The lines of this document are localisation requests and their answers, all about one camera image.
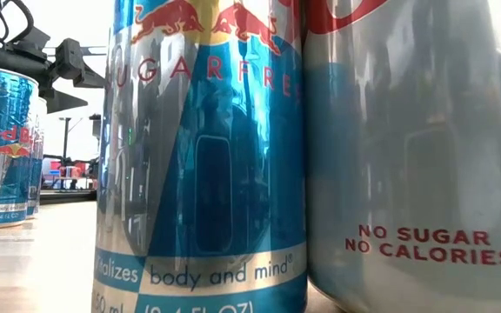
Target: can rim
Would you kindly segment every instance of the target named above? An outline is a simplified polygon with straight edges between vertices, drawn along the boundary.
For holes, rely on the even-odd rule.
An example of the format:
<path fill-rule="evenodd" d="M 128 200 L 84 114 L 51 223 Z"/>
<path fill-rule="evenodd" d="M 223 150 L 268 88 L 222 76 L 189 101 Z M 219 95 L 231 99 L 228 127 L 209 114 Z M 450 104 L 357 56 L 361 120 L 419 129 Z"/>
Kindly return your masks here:
<path fill-rule="evenodd" d="M 42 112 L 42 116 L 48 115 L 48 101 L 42 97 L 38 97 L 38 105 L 40 106 L 40 110 Z"/>
<path fill-rule="evenodd" d="M 25 79 L 30 80 L 31 82 L 33 82 L 36 85 L 36 87 L 40 87 L 40 84 L 38 83 L 38 81 L 36 79 L 34 79 L 32 77 L 28 77 L 25 74 L 21 74 L 21 73 L 17 73 L 15 71 L 12 71 L 12 70 L 5 70 L 5 69 L 0 69 L 0 72 L 7 73 L 7 74 L 12 74 L 12 75 L 15 75 L 15 76 L 18 76 L 18 77 L 25 78 Z"/>

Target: can lid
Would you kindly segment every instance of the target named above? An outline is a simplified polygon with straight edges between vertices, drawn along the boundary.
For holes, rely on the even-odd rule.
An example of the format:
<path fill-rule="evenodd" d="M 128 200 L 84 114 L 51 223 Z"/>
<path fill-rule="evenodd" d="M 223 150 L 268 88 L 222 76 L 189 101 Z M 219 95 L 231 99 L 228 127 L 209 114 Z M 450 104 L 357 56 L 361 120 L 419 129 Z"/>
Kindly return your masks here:
<path fill-rule="evenodd" d="M 27 80 L 30 80 L 31 82 L 33 82 L 36 87 L 39 87 L 40 84 L 38 83 L 38 81 L 32 77 L 27 77 L 26 75 L 24 74 L 21 74 L 21 73 L 17 73 L 15 71 L 12 71 L 12 70 L 4 70 L 4 69 L 0 69 L 0 72 L 2 73 L 7 73 L 7 74 L 11 74 L 11 75 L 15 75 L 15 76 L 18 76 L 18 77 L 21 77 L 21 78 L 24 78 L 24 79 L 27 79 Z"/>

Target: red bull graphic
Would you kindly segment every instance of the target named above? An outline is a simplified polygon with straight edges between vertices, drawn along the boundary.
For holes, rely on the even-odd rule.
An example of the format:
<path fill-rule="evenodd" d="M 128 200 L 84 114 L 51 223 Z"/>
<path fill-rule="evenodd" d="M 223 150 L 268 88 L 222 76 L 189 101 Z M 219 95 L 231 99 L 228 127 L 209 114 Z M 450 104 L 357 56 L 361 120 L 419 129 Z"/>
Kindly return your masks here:
<path fill-rule="evenodd" d="M 217 22 L 212 32 L 224 32 L 231 34 L 235 28 L 235 35 L 239 40 L 247 42 L 250 35 L 257 36 L 260 41 L 276 54 L 281 55 L 279 48 L 274 43 L 274 35 L 277 34 L 275 17 L 270 17 L 270 26 L 266 26 L 258 17 L 248 11 L 242 4 L 235 3 L 223 10 L 217 17 Z"/>
<path fill-rule="evenodd" d="M 13 126 L 10 130 L 0 130 L 0 139 L 4 141 L 16 141 L 19 143 L 30 142 L 30 130 L 28 127 Z"/>
<path fill-rule="evenodd" d="M 9 157 L 29 157 L 30 150 L 23 147 L 19 143 L 12 143 L 12 144 L 0 146 L 0 154 L 6 155 Z"/>
<path fill-rule="evenodd" d="M 143 5 L 135 6 L 135 11 L 137 12 L 135 24 L 142 25 L 143 28 L 132 38 L 131 43 L 137 43 L 156 28 L 161 28 L 168 36 L 180 31 L 204 31 L 204 27 L 198 21 L 197 11 L 185 0 L 173 0 L 155 8 L 143 18 L 140 17 L 144 11 Z"/>
<path fill-rule="evenodd" d="M 285 19 L 288 25 L 285 28 L 284 39 L 288 43 L 293 43 L 299 35 L 298 2 L 295 0 L 278 0 L 278 2 L 279 5 L 287 8 Z M 217 3 L 211 3 L 210 9 L 210 11 L 206 11 L 208 13 L 206 15 L 203 14 L 204 12 L 199 12 L 190 0 L 173 0 L 158 6 L 142 17 L 144 6 L 138 4 L 135 6 L 134 24 L 140 25 L 142 28 L 130 42 L 131 44 L 140 42 L 144 37 L 151 35 L 155 29 L 160 29 L 166 36 L 191 31 L 209 34 L 209 37 L 234 33 L 242 42 L 248 42 L 251 37 L 256 37 L 274 54 L 281 55 L 278 45 L 274 42 L 274 37 L 277 35 L 276 17 L 268 17 L 268 23 L 265 23 L 239 2 L 219 12 L 215 19 L 212 19 L 213 16 L 210 13 L 217 9 Z M 211 21 L 211 23 L 203 25 L 204 20 Z"/>
<path fill-rule="evenodd" d="M 370 14 L 388 0 L 363 0 L 350 15 L 345 17 L 334 17 L 328 7 L 328 0 L 309 1 L 308 19 L 309 30 L 315 34 L 327 34 L 332 31 L 341 30 L 359 19 Z"/>

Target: table surface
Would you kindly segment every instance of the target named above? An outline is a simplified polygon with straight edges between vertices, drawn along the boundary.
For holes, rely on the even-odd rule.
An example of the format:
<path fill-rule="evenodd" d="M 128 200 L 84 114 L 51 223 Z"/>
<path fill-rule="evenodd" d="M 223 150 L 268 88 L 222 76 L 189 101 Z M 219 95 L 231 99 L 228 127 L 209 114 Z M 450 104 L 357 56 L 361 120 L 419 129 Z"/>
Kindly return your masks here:
<path fill-rule="evenodd" d="M 89 313 L 95 235 L 95 202 L 46 205 L 0 229 L 0 312 Z M 309 286 L 306 312 L 342 311 Z"/>

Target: red bull can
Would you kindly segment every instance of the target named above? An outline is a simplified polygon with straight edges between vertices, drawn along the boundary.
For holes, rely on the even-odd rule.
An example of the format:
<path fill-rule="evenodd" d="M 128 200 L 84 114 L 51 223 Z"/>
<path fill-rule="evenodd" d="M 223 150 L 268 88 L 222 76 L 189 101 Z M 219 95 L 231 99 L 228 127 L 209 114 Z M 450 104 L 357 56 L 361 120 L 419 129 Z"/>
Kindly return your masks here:
<path fill-rule="evenodd" d="M 297 1 L 117 0 L 92 312 L 303 312 Z"/>
<path fill-rule="evenodd" d="M 40 209 L 40 191 L 42 188 L 43 162 L 43 127 L 42 123 L 48 112 L 47 102 L 43 98 L 37 99 L 34 106 L 33 131 L 30 151 L 30 184 L 28 190 L 28 208 L 26 218 L 35 218 Z"/>
<path fill-rule="evenodd" d="M 348 312 L 501 312 L 501 0 L 308 1 L 311 281 Z"/>
<path fill-rule="evenodd" d="M 0 227 L 26 218 L 30 174 L 31 106 L 37 82 L 0 70 Z"/>

